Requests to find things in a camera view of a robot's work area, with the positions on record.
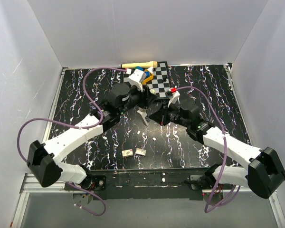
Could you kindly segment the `grey beige stapler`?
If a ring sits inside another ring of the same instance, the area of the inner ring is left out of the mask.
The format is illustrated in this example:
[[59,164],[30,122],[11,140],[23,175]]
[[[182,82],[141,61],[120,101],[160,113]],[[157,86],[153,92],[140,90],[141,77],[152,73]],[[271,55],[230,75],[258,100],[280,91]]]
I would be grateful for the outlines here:
[[148,120],[147,120],[147,117],[148,117],[148,115],[147,115],[147,110],[144,109],[144,108],[140,108],[140,107],[139,107],[137,113],[140,115],[140,118],[141,118],[143,124],[144,124],[145,126],[148,126],[149,122],[148,122]]

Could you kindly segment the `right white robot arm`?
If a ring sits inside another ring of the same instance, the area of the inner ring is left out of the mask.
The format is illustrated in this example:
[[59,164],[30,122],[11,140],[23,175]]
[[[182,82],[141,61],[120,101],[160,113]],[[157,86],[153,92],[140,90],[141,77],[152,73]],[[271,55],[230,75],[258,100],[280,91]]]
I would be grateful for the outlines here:
[[239,185],[267,199],[285,181],[285,169],[274,149],[260,149],[222,133],[200,116],[195,104],[163,103],[149,118],[162,126],[170,122],[184,126],[191,139],[219,152],[226,149],[227,156],[239,163],[238,167],[214,164],[202,176],[191,178],[189,184],[197,189],[216,189],[221,184]]

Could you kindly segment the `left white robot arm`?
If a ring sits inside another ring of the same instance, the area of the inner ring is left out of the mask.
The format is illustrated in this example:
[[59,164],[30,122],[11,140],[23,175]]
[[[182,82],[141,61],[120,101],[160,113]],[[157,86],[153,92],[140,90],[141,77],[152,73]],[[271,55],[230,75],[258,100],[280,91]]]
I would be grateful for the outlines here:
[[44,143],[32,142],[28,168],[44,188],[64,181],[75,183],[81,190],[88,189],[92,183],[88,170],[82,165],[63,163],[62,160],[82,144],[119,123],[123,113],[135,107],[140,112],[145,111],[156,98],[156,92],[147,85],[143,85],[140,91],[134,85],[116,84],[99,104],[102,114],[94,110],[59,136]]

